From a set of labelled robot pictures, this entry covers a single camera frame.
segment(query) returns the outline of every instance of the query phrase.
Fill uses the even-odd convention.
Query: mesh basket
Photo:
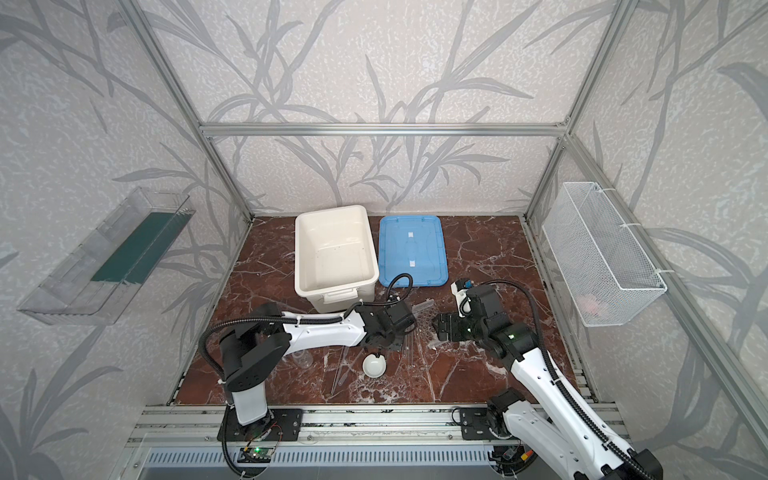
[[[596,183],[564,183],[543,228],[585,326],[624,325],[667,291]]]

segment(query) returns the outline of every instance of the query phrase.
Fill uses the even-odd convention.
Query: blue lid
[[[414,286],[441,286],[448,281],[448,260],[440,219],[434,215],[395,215],[379,225],[379,282],[389,286],[410,273]],[[396,286],[407,286],[408,279]]]

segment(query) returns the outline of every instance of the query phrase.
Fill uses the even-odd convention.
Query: metal beam
[[[221,178],[234,202],[243,212],[243,215],[250,220],[250,208],[248,207],[248,203],[237,188],[227,166],[221,160],[221,157],[214,146],[200,132],[200,119],[197,117],[197,113],[195,113],[195,110],[192,107],[192,101],[184,92],[181,82],[174,73],[173,68],[170,66],[170,62],[165,58],[165,54],[160,47],[160,42],[157,41],[157,38],[154,36],[152,27],[149,25],[149,21],[147,20],[147,17],[144,16],[137,0],[117,0],[117,2],[120,6],[123,18],[125,19],[125,23],[132,30],[136,39],[139,41],[139,44],[144,49],[144,53],[147,54],[152,65],[160,75],[161,80],[170,92],[170,96],[179,107],[181,116],[184,117],[187,125],[189,125],[192,135],[195,136],[197,143],[208,157],[209,162],[214,167],[214,171],[219,178]]]
[[[565,118],[565,133],[571,134],[576,128],[576,124],[581,119],[581,114],[584,113],[584,109],[587,107],[587,103],[594,93],[594,89],[598,86],[598,82],[605,72],[605,68],[611,60],[611,56],[629,25],[632,12],[634,12],[637,2],[638,0],[618,0],[616,2],[614,11],[611,14],[611,20],[608,22],[608,26],[605,29],[598,50],[595,52],[592,63],[587,69],[587,74],[584,76],[584,80],[581,82],[581,87],[576,94],[574,104],[571,106],[571,110]],[[533,211],[541,199],[541,195],[547,189],[555,171],[557,171],[561,159],[562,143],[558,142],[555,150],[550,156],[549,163],[547,164],[544,173],[541,175],[538,186],[536,187],[536,190],[534,190],[533,198],[531,198],[531,202],[528,204],[528,209],[525,211],[526,218],[529,218],[533,214]]]
[[[578,138],[566,135],[564,140],[565,150],[572,154],[576,164],[588,180],[598,183],[604,189],[614,188]],[[605,194],[625,222],[640,223],[616,190],[605,190]],[[656,268],[674,270],[642,226],[636,226],[634,234]],[[741,415],[760,448],[768,455],[768,402],[766,397],[752,380],[750,374],[746,372],[733,350],[726,344],[725,339],[712,325],[709,317],[701,309],[683,280],[675,273],[661,273],[661,275],[664,275],[664,280],[667,282],[667,303],[674,312],[677,321],[680,322],[712,374],[717,377],[726,397]]]
[[[202,124],[206,137],[319,137],[350,135],[559,137],[563,124]]]

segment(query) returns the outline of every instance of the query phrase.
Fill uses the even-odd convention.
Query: red marble tabletop
[[[466,276],[475,282],[512,279],[526,285],[538,303],[545,342],[563,373],[575,384],[549,302],[531,250],[517,217],[440,217],[448,256],[449,282]],[[378,249],[380,217],[370,217]],[[227,281],[212,323],[244,316],[266,302],[282,310],[313,311],[293,289],[293,217],[258,217]],[[497,285],[510,318],[533,327],[528,302],[512,286]],[[377,298],[385,288],[377,284]],[[433,300],[434,303],[423,303]],[[283,358],[266,381],[271,404],[313,403],[460,403],[485,402],[512,386],[533,397],[497,360],[474,343],[441,343],[431,327],[438,312],[456,309],[449,284],[414,288],[411,306],[421,304],[417,327],[406,337],[403,351],[386,353],[383,376],[362,373],[362,348],[326,347],[310,350],[313,363],[301,368]],[[214,357],[218,350],[209,343]],[[216,374],[195,355],[176,402],[182,405],[222,404]]]

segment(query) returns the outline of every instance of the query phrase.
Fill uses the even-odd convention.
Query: wallpaper
[[[766,51],[765,0],[635,12],[578,136],[768,394]]]
[[[412,123],[563,121],[614,3],[141,4],[203,121]]]
[[[553,147],[551,137],[217,139],[252,210],[264,214],[349,204],[369,213],[517,214]]]
[[[0,476],[106,478],[165,403],[247,230],[112,2],[0,5]],[[135,187],[197,212],[112,326],[16,311]]]
[[[665,479],[768,478],[768,458],[664,296],[623,326],[582,324],[541,225],[562,182],[586,180],[566,153],[531,215],[531,227],[590,387],[601,401],[619,405],[634,446],[656,455]]]

